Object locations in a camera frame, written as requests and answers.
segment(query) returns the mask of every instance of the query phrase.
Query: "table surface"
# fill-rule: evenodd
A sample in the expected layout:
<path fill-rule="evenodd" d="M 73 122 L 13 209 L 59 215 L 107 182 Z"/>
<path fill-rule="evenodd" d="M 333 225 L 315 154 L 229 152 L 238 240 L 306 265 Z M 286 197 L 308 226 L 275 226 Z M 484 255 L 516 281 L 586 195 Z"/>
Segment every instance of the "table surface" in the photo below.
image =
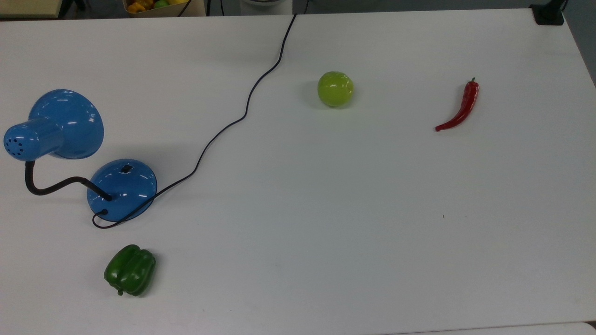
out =
<path fill-rule="evenodd" d="M 159 187 L 244 111 L 291 17 L 1 22 L 1 125 L 57 88 L 103 146 L 43 157 L 44 187 L 133 158 Z M 316 96 L 327 71 L 354 98 Z M 458 128 L 465 83 L 480 96 Z M 596 320 L 596 89 L 567 25 L 530 10 L 298 16 L 247 119 L 144 214 L 91 225 L 0 154 L 0 327 L 26 334 L 384 334 Z M 143 297 L 103 280 L 135 243 Z"/>
<path fill-rule="evenodd" d="M 2 0 L 0 17 L 58 17 L 62 0 Z"/>

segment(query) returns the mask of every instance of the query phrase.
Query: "green fruit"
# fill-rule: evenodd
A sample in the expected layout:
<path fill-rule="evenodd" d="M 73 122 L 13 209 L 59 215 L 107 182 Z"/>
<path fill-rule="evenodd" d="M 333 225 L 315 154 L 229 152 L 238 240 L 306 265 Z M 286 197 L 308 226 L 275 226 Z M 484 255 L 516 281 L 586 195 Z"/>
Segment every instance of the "green fruit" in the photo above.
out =
<path fill-rule="evenodd" d="M 169 4 L 167 3 L 166 0 L 159 0 L 155 3 L 155 5 L 153 5 L 153 8 L 161 8 L 161 7 L 165 7 L 168 6 Z"/>
<path fill-rule="evenodd" d="M 354 83 L 342 72 L 331 71 L 319 79 L 319 98 L 328 106 L 346 104 L 352 98 Z"/>

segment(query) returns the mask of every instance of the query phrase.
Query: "lamp base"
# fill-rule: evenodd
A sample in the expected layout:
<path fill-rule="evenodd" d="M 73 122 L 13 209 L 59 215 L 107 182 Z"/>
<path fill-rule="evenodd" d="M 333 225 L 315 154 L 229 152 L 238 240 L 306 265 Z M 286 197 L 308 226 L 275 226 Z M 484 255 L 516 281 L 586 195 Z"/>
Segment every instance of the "lamp base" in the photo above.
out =
<path fill-rule="evenodd" d="M 134 159 L 119 159 L 102 166 L 91 178 L 91 182 L 112 196 L 106 201 L 93 191 L 87 191 L 87 202 L 101 219 L 117 222 L 143 204 L 157 192 L 157 178 L 143 162 Z M 128 220 L 136 218 L 151 205 L 148 203 Z"/>
<path fill-rule="evenodd" d="M 540 26 L 562 26 L 565 22 L 563 18 L 563 13 L 558 10 L 553 13 L 549 13 L 552 17 L 544 16 L 543 10 L 545 9 L 546 5 L 531 5 L 530 8 L 532 9 L 532 13 L 534 14 L 534 20 Z"/>

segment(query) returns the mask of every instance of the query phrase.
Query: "electrical cable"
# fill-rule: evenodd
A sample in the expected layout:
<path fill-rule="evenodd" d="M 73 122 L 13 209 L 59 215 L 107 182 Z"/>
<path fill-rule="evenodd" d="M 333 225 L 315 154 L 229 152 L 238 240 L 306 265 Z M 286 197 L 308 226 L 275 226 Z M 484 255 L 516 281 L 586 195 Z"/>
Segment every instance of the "electrical cable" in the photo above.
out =
<path fill-rule="evenodd" d="M 183 8 L 183 9 L 180 11 L 180 13 L 178 14 L 178 16 L 177 16 L 177 17 L 180 17 L 180 16 L 182 16 L 182 15 L 184 14 L 184 11 L 187 9 L 188 5 L 190 5 L 190 2 L 191 2 L 191 1 L 192 1 L 192 0 L 188 0 L 188 1 L 187 1 L 187 4 L 186 4 L 186 5 L 184 5 L 184 8 Z M 207 0 L 207 14 L 206 14 L 207 16 L 209 16 L 209 8 L 210 8 L 210 7 L 211 7 L 211 0 Z"/>
<path fill-rule="evenodd" d="M 183 178 L 181 178 L 181 179 L 179 179 L 179 180 L 177 180 L 177 181 L 175 181 L 175 182 L 171 183 L 170 185 L 168 185 L 168 186 L 167 186 L 166 188 L 164 188 L 163 190 L 161 190 L 161 191 L 157 192 L 157 193 L 156 193 L 154 196 L 152 196 L 152 197 L 148 198 L 148 199 L 147 199 L 145 202 L 143 202 L 142 204 L 140 204 L 140 205 L 139 205 L 137 208 L 135 208 L 133 211 L 131 211 L 130 213 L 128 213 L 128 214 L 127 214 L 127 215 L 126 215 L 124 218 L 120 219 L 120 220 L 119 220 L 119 221 L 117 221 L 116 223 L 113 223 L 113 224 L 111 224 L 111 225 L 107 225 L 107 226 L 99 226 L 99 225 L 97 225 L 97 224 L 95 223 L 95 217 L 97 217 L 98 215 L 105 215 L 105 214 L 107 214 L 107 213 L 108 213 L 108 211 L 104 209 L 104 210 L 101 210 L 101 211 L 99 211 L 98 213 L 94 213 L 95 215 L 94 215 L 94 216 L 93 216 L 93 218 L 92 218 L 93 225 L 95 225 L 96 227 L 98 227 L 98 228 L 101 228 L 101 229 L 107 229 L 107 228 L 112 228 L 112 227 L 115 227 L 115 226 L 117 226 L 117 225 L 121 224 L 122 222 L 124 222 L 124 221 L 128 220 L 128 218 L 130 218 L 130 217 L 131 217 L 132 215 L 134 215 L 136 212 L 138 212 L 139 210 L 141 210 L 143 207 L 145 207 L 147 204 L 151 203 L 151 202 L 152 202 L 152 201 L 153 201 L 155 198 L 157 198 L 158 196 L 162 195 L 163 193 L 165 193 L 167 190 L 171 189 L 172 187 L 174 187 L 174 186 L 176 186 L 176 185 L 178 185 L 178 184 L 182 183 L 183 181 L 187 180 L 188 178 L 190 178 L 190 177 L 191 177 L 191 176 L 192 176 L 192 175 L 193 175 L 193 174 L 194 174 L 194 173 L 197 171 L 197 169 L 198 169 L 198 166 L 199 166 L 199 164 L 201 163 L 201 161 L 202 161 L 202 159 L 203 159 L 203 156 L 205 155 L 205 152 L 207 151 L 207 149 L 209 148 L 209 146 L 211 146 L 211 143 L 213 143 L 213 142 L 215 141 L 215 139 L 217 139 L 217 137 L 219 137 L 219 136 L 220 136 L 220 135 L 221 135 L 223 132 L 225 132 L 225 131 L 226 131 L 228 128 L 230 128 L 231 126 L 235 125 L 236 123 L 238 123 L 238 122 L 240 122 L 240 121 L 244 120 L 244 119 L 246 118 L 246 116 L 248 115 L 248 113 L 249 113 L 249 105 L 250 105 L 250 98 L 253 96 L 253 92 L 254 92 L 254 90 L 257 88 L 257 86 L 259 85 L 259 83 L 261 82 L 261 80 L 263 80 L 263 78 L 265 78 L 265 77 L 266 77 L 268 74 L 270 74 L 271 72 L 273 72 L 273 70 L 275 70 L 275 68 L 277 68 L 277 65 L 279 65 L 279 64 L 280 64 L 280 62 L 281 62 L 281 58 L 282 58 L 282 56 L 283 56 L 283 54 L 284 54 L 285 42 L 286 42 L 286 40 L 288 39 L 288 35 L 290 34 L 290 30 L 291 30 L 291 28 L 292 28 L 292 25 L 294 24 L 294 21 L 295 21 L 295 19 L 296 19 L 296 15 L 297 15 L 297 14 L 294 14 L 294 16 L 292 17 L 292 21 L 290 22 L 290 25 L 288 26 L 288 29 L 287 29 L 287 30 L 286 30 L 286 32 L 285 32 L 284 39 L 283 39 L 283 41 L 282 41 L 282 43 L 281 43 L 280 56 L 279 56 L 279 58 L 278 58 L 277 62 L 275 62 L 275 65 L 273 65 L 273 66 L 272 66 L 272 67 L 271 67 L 271 68 L 270 68 L 270 69 L 269 69 L 267 72 L 265 72 L 265 73 L 264 73 L 264 74 L 263 74 L 263 75 L 262 75 L 262 76 L 261 76 L 261 77 L 260 77 L 260 78 L 259 78 L 259 79 L 258 79 L 258 80 L 255 82 L 255 83 L 254 83 L 254 85 L 253 85 L 252 89 L 250 90 L 249 97 L 248 97 L 248 99 L 247 99 L 247 101 L 246 101 L 246 108 L 244 109 L 244 114 L 243 114 L 243 115 L 242 115 L 242 117 L 241 117 L 241 118 L 239 118 L 238 120 L 236 120 L 236 121 L 234 121 L 234 122 L 230 123 L 229 125 L 227 125 L 227 126 L 223 127 L 223 129 L 222 129 L 222 130 L 220 130 L 220 131 L 219 131 L 219 132 L 218 132 L 218 133 L 217 133 L 217 134 L 216 134 L 216 135 L 215 135 L 215 136 L 214 136 L 214 137 L 211 139 L 211 141 L 209 141 L 209 142 L 207 143 L 207 145 L 206 145 L 206 146 L 205 146 L 205 148 L 203 149 L 203 152 L 201 153 L 201 156 L 199 156 L 199 158 L 198 158 L 198 161 L 197 161 L 197 164 L 196 164 L 196 165 L 195 165 L 195 167 L 194 167 L 194 170 L 193 170 L 191 173 L 189 173 L 187 176 L 185 176 L 185 177 L 183 177 Z"/>

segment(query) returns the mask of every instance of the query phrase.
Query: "blue desk lamp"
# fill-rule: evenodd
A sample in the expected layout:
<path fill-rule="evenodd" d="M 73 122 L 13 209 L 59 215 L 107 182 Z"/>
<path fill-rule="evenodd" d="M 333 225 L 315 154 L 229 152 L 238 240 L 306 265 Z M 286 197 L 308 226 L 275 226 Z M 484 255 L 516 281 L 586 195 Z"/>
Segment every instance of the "blue desk lamp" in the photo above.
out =
<path fill-rule="evenodd" d="M 25 162 L 25 184 L 37 195 L 53 193 L 78 182 L 87 187 L 87 202 L 106 221 L 117 222 L 157 192 L 153 171 L 134 159 L 119 159 L 101 167 L 91 178 L 71 177 L 48 188 L 33 183 L 35 160 L 50 154 L 64 159 L 93 155 L 104 139 L 104 125 L 93 104 L 77 92 L 56 89 L 44 94 L 29 113 L 29 121 L 11 127 L 4 135 L 4 148 Z M 144 212 L 151 203 L 131 215 Z"/>

